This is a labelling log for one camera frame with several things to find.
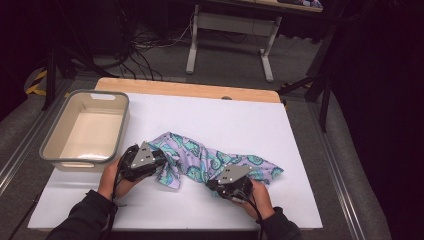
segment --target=purple cloth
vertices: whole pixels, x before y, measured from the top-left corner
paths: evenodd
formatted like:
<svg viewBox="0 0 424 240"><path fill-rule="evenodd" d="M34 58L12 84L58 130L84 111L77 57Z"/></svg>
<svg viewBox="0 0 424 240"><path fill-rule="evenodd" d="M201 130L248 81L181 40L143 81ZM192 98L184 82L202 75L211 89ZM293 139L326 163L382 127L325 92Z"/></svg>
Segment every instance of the purple cloth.
<svg viewBox="0 0 424 240"><path fill-rule="evenodd" d="M180 174L199 183L215 179L226 165L247 165L253 170L247 174L251 179L267 185L283 172L283 169L255 155L225 154L206 148L192 139L167 132L149 142L150 148L162 150L168 162L158 176L159 182L174 189L180 186Z"/></svg>

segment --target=hand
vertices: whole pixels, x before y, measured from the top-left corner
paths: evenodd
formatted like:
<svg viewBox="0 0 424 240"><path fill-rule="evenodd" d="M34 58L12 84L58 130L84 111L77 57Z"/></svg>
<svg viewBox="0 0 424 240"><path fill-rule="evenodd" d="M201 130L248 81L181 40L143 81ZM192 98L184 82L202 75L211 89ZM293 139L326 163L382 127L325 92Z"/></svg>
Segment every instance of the hand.
<svg viewBox="0 0 424 240"><path fill-rule="evenodd" d="M118 170L119 159L114 160L111 164L105 167L103 170L102 178L100 179L100 184L97 192L112 201L112 192L113 184L115 182L116 172ZM144 177L141 177L135 182L130 182L126 179L122 179L116 188L116 198L122 198L125 196L137 183L143 180Z"/></svg>
<svg viewBox="0 0 424 240"><path fill-rule="evenodd" d="M269 197L268 190L262 183L257 182L255 180L250 181L253 184L253 192L252 196L250 196L250 201L254 204L256 203L256 207L258 208L262 219L265 220L275 213L274 209L272 208L272 203ZM236 204L244 208L244 210L250 217L258 220L258 215L256 214L255 209L253 209L253 207L248 202Z"/></svg>

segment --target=table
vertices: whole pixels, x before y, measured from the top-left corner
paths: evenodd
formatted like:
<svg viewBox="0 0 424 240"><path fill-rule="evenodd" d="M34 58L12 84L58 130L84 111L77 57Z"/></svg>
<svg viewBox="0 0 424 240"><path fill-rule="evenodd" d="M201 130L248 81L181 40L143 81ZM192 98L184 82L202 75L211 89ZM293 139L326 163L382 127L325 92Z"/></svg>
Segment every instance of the table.
<svg viewBox="0 0 424 240"><path fill-rule="evenodd" d="M274 92L111 78L100 79L96 90L126 91L130 98L123 146L172 131L223 152L261 156L285 169L269 187L273 203L284 206L285 214L301 228L322 227L284 106ZM180 96L152 95L174 92ZM190 96L181 97L184 92ZM194 97L203 94L209 98ZM262 95L262 102L247 101L247 96L260 99ZM222 96L238 100L219 99ZM28 227L49 230L58 225L89 189L97 189L100 176L98 172L55 169ZM179 190L159 184L154 177L147 178L121 203L127 206L119 209L114 230L258 228L241 208L212 197L203 184L185 176Z"/></svg>
<svg viewBox="0 0 424 240"><path fill-rule="evenodd" d="M256 5L272 6L281 9L295 9L309 12L321 12L321 8L299 6L294 4L279 3L277 0L241 0L239 2L251 3L250 7L254 8ZM265 73L265 79L268 82L273 82L274 77L272 75L271 65L269 63L269 53L280 27L282 17L279 15L275 16L274 21L261 20L261 19L250 19L244 17L227 16L222 14L208 13L201 11L201 6L196 5L193 16L193 31L192 40L187 60L186 73L193 74L194 65L196 62L197 54L197 31L199 28L219 30L235 33L253 34L256 36L267 36L268 44L266 48L260 49L260 57L262 66Z"/></svg>

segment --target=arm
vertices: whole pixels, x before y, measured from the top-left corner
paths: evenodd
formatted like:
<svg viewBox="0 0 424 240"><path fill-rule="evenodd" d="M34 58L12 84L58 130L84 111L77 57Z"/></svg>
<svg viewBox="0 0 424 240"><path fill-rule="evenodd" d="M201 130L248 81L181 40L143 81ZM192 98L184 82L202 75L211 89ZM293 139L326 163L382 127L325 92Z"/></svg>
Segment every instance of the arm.
<svg viewBox="0 0 424 240"><path fill-rule="evenodd" d="M301 240L300 230L297 225L287 219L280 207L272 207L271 199L265 185L252 180L253 193L251 201L256 203L256 207L263 219L263 229L269 240ZM247 214L258 220L256 211L249 203L240 204Z"/></svg>
<svg viewBox="0 0 424 240"><path fill-rule="evenodd" d="M47 239L99 239L101 230L107 225L108 216L114 211L115 204L90 190L72 208L68 218L50 232Z"/></svg>
<svg viewBox="0 0 424 240"><path fill-rule="evenodd" d="M114 216L118 209L112 202L118 163L119 161L115 160L105 167L97 192L90 190L87 196L72 208L68 218L50 232L47 240L99 239L110 216ZM123 179L116 189L116 197L123 197L142 179L135 182Z"/></svg>

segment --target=white tabletop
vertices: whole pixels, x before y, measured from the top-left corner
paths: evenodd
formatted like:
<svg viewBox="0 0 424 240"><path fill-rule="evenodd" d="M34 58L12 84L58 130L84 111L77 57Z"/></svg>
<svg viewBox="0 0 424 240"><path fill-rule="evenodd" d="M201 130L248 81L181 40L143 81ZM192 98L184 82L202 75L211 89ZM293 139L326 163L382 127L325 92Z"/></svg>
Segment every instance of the white tabletop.
<svg viewBox="0 0 424 240"><path fill-rule="evenodd" d="M134 143L174 132L226 153L254 154L284 169L269 187L275 206L300 228L322 228L321 219L287 118L278 103L228 101L128 93L130 118L120 154ZM100 173L55 169L28 224L51 229L66 219ZM257 224L234 204L212 197L183 176L179 190L150 177L121 200L115 230L251 230Z"/></svg>

